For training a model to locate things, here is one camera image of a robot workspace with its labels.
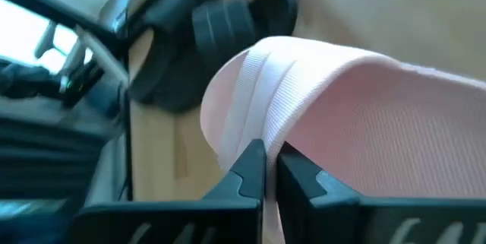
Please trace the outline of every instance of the fabric fold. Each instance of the fabric fold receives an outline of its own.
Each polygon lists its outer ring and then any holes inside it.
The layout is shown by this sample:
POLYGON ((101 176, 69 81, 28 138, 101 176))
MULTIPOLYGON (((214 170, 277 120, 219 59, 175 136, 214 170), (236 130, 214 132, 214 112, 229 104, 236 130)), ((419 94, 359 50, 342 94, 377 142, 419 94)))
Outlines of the fabric fold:
POLYGON ((264 214, 281 242, 274 164, 284 141, 364 195, 486 196, 485 91, 379 53, 270 37, 214 76, 201 128, 225 170, 251 139, 264 140, 264 214))

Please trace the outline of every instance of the wooden surface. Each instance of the wooden surface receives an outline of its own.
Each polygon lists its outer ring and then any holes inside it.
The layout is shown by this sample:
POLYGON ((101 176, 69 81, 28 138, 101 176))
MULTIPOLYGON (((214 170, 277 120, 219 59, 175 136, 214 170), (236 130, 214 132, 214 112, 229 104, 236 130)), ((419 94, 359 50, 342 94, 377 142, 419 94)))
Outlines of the wooden surface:
MULTIPOLYGON (((295 35, 486 79, 484 19, 484 0, 300 0, 295 35)), ((132 47, 132 76, 150 41, 148 32, 132 47)), ((220 179, 198 109, 172 116, 132 103, 131 132, 137 200, 199 198, 220 179)))

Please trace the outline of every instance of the ribbed fabric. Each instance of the ribbed fabric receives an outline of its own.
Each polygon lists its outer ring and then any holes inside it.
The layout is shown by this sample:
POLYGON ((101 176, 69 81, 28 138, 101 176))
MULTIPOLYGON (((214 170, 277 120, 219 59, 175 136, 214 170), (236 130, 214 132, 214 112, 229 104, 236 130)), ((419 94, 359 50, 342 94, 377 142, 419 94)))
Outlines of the ribbed fabric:
POLYGON ((264 140, 265 220, 281 242, 273 168, 284 141, 364 195, 485 197, 485 91, 374 52, 271 37, 214 77, 201 128, 223 169, 264 140))

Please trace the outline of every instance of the black plastic part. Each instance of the black plastic part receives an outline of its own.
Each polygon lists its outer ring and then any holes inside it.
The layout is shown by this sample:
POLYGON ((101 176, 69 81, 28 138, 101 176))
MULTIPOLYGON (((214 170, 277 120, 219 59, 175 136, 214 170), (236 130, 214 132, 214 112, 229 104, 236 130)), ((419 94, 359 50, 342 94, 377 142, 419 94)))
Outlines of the black plastic part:
POLYGON ((66 243, 261 243, 265 157, 264 143, 252 141, 200 201, 85 208, 70 226, 66 243))
POLYGON ((159 77, 153 102, 172 113, 187 112, 200 105, 212 76, 196 51, 181 51, 159 77))
POLYGON ((58 99, 60 79, 41 66, 16 63, 0 65, 0 95, 11 99, 51 97, 58 99))
POLYGON ((138 36, 143 32, 141 28, 142 24, 139 24, 140 19, 144 16, 147 10, 153 6, 158 0, 145 0, 140 7, 138 7, 133 13, 127 15, 125 12, 125 20, 119 28, 118 34, 125 38, 127 46, 130 46, 138 36))
POLYGON ((263 201, 266 159, 264 142, 251 141, 226 176, 203 199, 246 197, 263 201))
POLYGON ((98 83, 103 74, 104 71, 96 64, 95 60, 91 60, 78 68, 71 78, 70 87, 62 95, 64 107, 75 106, 98 83))
POLYGON ((287 244, 486 242, 485 201, 368 198, 287 143, 277 157, 277 174, 287 244))
POLYGON ((135 41, 148 27, 165 35, 177 36, 175 30, 195 5, 196 0, 154 0, 138 21, 129 26, 129 40, 135 41))
POLYGON ((60 214, 24 214, 0 219, 1 243, 61 243, 69 219, 60 214))

